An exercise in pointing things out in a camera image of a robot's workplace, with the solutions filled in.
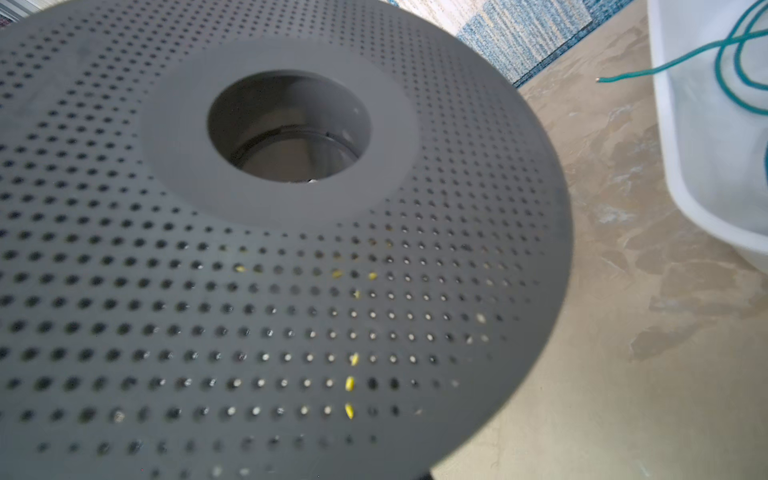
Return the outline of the dark grey foam spool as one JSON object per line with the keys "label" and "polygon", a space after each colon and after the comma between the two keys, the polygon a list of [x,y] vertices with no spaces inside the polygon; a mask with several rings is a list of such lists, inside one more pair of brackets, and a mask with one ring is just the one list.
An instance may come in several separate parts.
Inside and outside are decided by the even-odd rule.
{"label": "dark grey foam spool", "polygon": [[411,13],[49,8],[1,32],[1,475],[420,478],[572,253],[537,116]]}

